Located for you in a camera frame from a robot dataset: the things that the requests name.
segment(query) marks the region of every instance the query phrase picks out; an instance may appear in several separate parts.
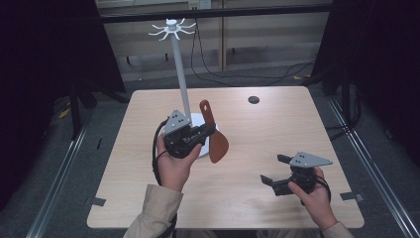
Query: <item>white base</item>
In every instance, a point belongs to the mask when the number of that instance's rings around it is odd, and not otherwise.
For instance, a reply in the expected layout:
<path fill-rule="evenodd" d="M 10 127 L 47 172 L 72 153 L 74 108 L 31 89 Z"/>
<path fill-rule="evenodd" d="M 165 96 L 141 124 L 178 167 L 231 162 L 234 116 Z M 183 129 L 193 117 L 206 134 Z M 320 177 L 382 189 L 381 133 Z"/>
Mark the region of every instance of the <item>white base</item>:
<path fill-rule="evenodd" d="M 192 120 L 192 127 L 201 126 L 205 123 L 204 117 L 201 113 L 191 113 L 191 120 Z M 205 145 L 201 147 L 201 152 L 198 158 L 203 158 L 209 154 L 209 143 L 210 143 L 209 137 L 207 137 Z"/>

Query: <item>jacket sleeve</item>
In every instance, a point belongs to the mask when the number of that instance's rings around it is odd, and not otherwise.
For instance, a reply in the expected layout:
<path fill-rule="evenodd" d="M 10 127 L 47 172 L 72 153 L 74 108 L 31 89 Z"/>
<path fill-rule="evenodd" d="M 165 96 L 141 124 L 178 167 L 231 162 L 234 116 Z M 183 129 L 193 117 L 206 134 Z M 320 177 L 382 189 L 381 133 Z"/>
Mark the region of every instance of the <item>jacket sleeve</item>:
<path fill-rule="evenodd" d="M 183 194 L 159 185 L 148 185 L 142 213 L 130 225 L 124 238 L 157 237 L 167 227 L 182 201 Z"/>
<path fill-rule="evenodd" d="M 341 222 L 338 222 L 322 233 L 325 238 L 354 238 L 352 233 Z"/>

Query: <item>hand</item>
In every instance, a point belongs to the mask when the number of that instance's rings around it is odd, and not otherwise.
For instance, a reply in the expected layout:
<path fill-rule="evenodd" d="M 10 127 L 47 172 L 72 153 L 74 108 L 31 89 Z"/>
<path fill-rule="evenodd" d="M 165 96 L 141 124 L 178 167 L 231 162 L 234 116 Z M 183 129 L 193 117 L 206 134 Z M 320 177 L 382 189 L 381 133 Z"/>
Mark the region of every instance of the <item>hand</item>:
<path fill-rule="evenodd" d="M 324 173 L 318 167 L 314 168 L 315 174 L 321 178 Z M 290 190 L 293 191 L 305 204 L 306 210 L 311 215 L 312 220 L 319 226 L 322 231 L 337 224 L 337 219 L 331 209 L 330 199 L 327 189 L 319 183 L 316 183 L 314 191 L 310 194 L 306 193 L 295 182 L 288 184 Z"/>
<path fill-rule="evenodd" d="M 201 151 L 201 144 L 198 144 L 192 149 L 191 153 L 184 159 L 173 158 L 166 151 L 164 146 L 163 135 L 157 138 L 157 166 L 160 175 L 161 185 L 173 190 L 182 191 L 183 186 L 189 177 L 189 172 L 192 164 L 198 158 Z"/>

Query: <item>dark floor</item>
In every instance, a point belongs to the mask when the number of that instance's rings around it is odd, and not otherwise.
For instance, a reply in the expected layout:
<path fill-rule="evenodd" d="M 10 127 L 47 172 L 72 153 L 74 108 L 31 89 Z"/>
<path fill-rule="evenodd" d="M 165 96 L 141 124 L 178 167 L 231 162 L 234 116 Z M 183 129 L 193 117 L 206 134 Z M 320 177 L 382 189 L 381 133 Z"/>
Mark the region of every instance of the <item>dark floor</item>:
<path fill-rule="evenodd" d="M 286 68 L 271 67 L 225 72 L 225 75 L 283 75 Z M 310 73 L 310 68 L 299 75 Z M 274 82 L 272 78 L 217 77 L 201 74 L 211 80 L 220 80 L 225 84 L 202 80 L 195 75 L 187 76 L 188 87 L 218 86 L 262 86 Z M 299 80 L 290 77 L 280 80 L 275 85 L 298 85 Z M 161 78 L 126 82 L 130 97 L 134 90 L 177 88 L 176 78 Z M 339 122 L 333 113 L 329 100 L 322 93 L 320 85 L 309 86 L 315 105 L 325 126 L 335 126 Z M 115 142 L 127 104 L 116 102 L 102 94 L 95 94 L 98 105 L 93 110 L 82 110 L 82 117 L 92 117 L 87 126 L 83 142 L 59 195 L 44 237 L 122 237 L 124 230 L 90 229 L 86 225 L 89 205 L 85 201 L 96 193 L 107 160 Z M 420 208 L 417 197 L 420 193 L 420 169 L 414 166 L 405 154 L 404 148 L 389 140 L 382 125 L 369 108 L 363 103 L 362 117 L 356 131 L 371 154 L 372 165 L 377 165 L 392 187 L 396 196 L 409 213 L 416 226 L 420 224 Z M 340 130 L 329 131 L 330 135 Z M 44 148 L 25 183 L 13 195 L 7 207 L 0 213 L 0 237 L 25 237 L 47 196 L 54 177 L 61 166 L 71 143 L 71 120 L 69 116 L 58 119 L 54 115 Z M 366 224 L 361 229 L 352 229 L 356 237 L 405 237 L 395 221 L 387 204 L 370 179 L 354 147 L 346 135 L 332 141 L 340 163 L 355 193 L 361 193 L 365 200 L 359 207 Z M 218 231 L 220 237 L 252 237 L 252 231 Z"/>

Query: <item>orange paddle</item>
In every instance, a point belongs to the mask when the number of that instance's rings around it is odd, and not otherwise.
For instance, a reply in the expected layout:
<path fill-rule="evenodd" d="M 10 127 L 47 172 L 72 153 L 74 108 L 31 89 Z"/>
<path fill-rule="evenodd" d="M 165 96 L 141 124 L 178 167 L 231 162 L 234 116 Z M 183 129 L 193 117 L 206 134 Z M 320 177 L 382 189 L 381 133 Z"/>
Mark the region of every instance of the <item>orange paddle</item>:
<path fill-rule="evenodd" d="M 213 113 L 211 112 L 210 104 L 207 100 L 200 102 L 201 113 L 203 114 L 206 126 L 215 127 Z M 209 156 L 213 164 L 218 163 L 226 155 L 229 150 L 228 139 L 217 129 L 209 139 Z"/>

